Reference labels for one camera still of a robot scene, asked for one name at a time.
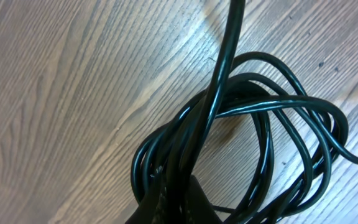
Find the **power cord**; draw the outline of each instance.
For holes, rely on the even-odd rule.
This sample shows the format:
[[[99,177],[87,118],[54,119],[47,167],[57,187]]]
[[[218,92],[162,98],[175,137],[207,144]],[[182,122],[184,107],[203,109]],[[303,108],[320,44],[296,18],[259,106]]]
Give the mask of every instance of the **power cord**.
[[[244,7],[244,0],[233,0],[230,3],[226,30],[209,87],[195,95],[170,122],[150,134],[136,150],[131,167],[131,185],[135,198],[140,203],[138,210],[153,208],[151,212],[143,213],[143,216],[150,216],[151,223],[195,223],[194,215],[175,220],[172,217],[184,215],[188,202],[183,198],[187,197],[189,185],[194,185],[191,183],[191,172],[216,118],[250,114],[260,148],[254,177],[237,208],[212,206],[216,211],[230,213],[224,223],[275,223],[283,217],[300,213],[311,207],[325,193],[332,163],[338,155],[358,164],[358,157],[344,147],[349,125],[338,107],[328,101],[308,96],[293,72],[270,54],[249,52],[234,57]],[[288,80],[297,95],[289,95],[271,79],[257,73],[242,73],[228,78],[235,68],[249,60],[261,60],[273,65]],[[277,95],[270,95],[254,82],[263,83]],[[282,111],[284,108],[294,109],[317,136],[319,146],[312,157],[300,134]],[[269,190],[274,167],[268,111],[273,112],[292,138],[299,150],[304,171],[290,188],[258,212]],[[305,200],[313,179],[320,174],[323,178],[317,191]],[[160,176],[161,180],[156,181],[156,176]],[[155,199],[149,199],[150,206],[142,208],[144,197],[152,195],[149,192],[153,191],[153,184],[159,185],[156,187],[158,190],[154,190],[159,194],[155,194]],[[198,213],[197,210],[187,209],[188,214]],[[202,211],[204,217],[210,214],[208,210]],[[146,218],[139,220],[147,223]]]

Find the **black rubber insulation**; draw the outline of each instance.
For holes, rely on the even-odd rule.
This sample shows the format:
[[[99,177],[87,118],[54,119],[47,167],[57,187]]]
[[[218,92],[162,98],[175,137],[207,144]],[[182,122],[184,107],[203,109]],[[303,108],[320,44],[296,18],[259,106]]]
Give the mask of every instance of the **black rubber insulation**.
[[[217,211],[230,213],[224,223],[275,223],[283,217],[300,213],[323,196],[329,184],[332,163],[338,155],[358,164],[358,157],[344,147],[349,125],[338,107],[308,96],[293,72],[272,55],[249,52],[234,57],[244,8],[244,0],[230,3],[226,30],[209,87],[195,95],[169,123],[150,134],[136,150],[131,167],[131,184],[139,203],[157,172],[165,174],[169,192],[177,194],[186,189],[200,150],[216,118],[250,114],[260,147],[254,177],[237,208],[214,206]],[[273,65],[288,80],[297,95],[289,95],[269,78],[257,73],[242,73],[229,78],[231,71],[249,60],[261,60]],[[270,95],[255,82],[263,83],[277,95]],[[295,110],[316,135],[319,146],[312,157],[300,134],[282,111],[284,108]],[[302,158],[304,171],[289,189],[259,210],[269,190],[274,167],[268,111],[278,118],[292,138]],[[317,191],[305,200],[313,179],[321,174],[323,178]]]

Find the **wooden table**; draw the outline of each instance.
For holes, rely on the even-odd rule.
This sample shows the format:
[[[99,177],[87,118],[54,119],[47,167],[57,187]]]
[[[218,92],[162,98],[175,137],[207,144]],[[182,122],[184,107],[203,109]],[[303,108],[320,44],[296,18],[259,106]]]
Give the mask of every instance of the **wooden table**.
[[[0,0],[0,223],[123,223],[137,207],[134,151],[208,85],[228,2]],[[358,1],[248,1],[237,53],[255,50],[345,112],[358,155]],[[264,63],[237,72],[293,93]],[[286,112],[314,152],[310,129]],[[272,125],[266,202],[303,169],[273,116]],[[234,208],[258,156],[250,116],[222,119],[194,173],[211,202]],[[338,159],[322,200],[282,223],[358,223],[358,166]]]

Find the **wooden surface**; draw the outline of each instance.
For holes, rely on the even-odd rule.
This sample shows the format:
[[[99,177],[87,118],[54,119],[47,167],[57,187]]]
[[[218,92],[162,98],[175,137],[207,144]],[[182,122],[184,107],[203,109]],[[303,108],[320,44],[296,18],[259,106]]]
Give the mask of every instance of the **wooden surface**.
[[[123,223],[137,207],[132,155],[208,85],[227,10],[217,0],[0,0],[0,223]],[[340,107],[358,155],[358,1],[248,1],[237,53],[252,50],[281,58],[311,96]],[[238,71],[291,91],[264,63]],[[314,151],[309,128],[288,114]],[[266,202],[302,170],[272,123]],[[194,173],[210,201],[234,208],[258,156],[249,116],[219,120]],[[282,223],[358,223],[358,166],[338,159],[322,200]]]

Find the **cable bundle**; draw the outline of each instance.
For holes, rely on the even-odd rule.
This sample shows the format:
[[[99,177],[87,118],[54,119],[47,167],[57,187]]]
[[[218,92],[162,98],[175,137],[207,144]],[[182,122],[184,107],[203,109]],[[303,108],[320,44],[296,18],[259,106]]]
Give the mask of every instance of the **cable bundle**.
[[[323,196],[329,184],[332,163],[338,155],[358,164],[358,157],[344,147],[349,126],[339,108],[328,101],[308,96],[293,72],[272,55],[249,52],[234,57],[244,7],[244,0],[230,3],[226,30],[209,87],[195,95],[169,123],[150,134],[137,149],[132,161],[131,184],[139,203],[149,191],[156,174],[162,174],[166,180],[168,200],[184,194],[191,171],[216,118],[250,114],[260,147],[254,177],[237,208],[214,206],[217,211],[230,213],[225,223],[275,223],[283,217],[302,212]],[[289,95],[275,82],[257,73],[242,73],[228,78],[231,71],[249,60],[261,60],[273,65],[297,95]],[[277,95],[269,94],[255,82],[264,84]],[[313,156],[310,156],[305,142],[282,111],[284,108],[295,110],[316,135],[319,146]],[[292,138],[302,158],[304,171],[289,189],[259,210],[269,190],[274,167],[268,111],[278,118]],[[317,191],[304,200],[313,179],[320,174],[323,178]]]

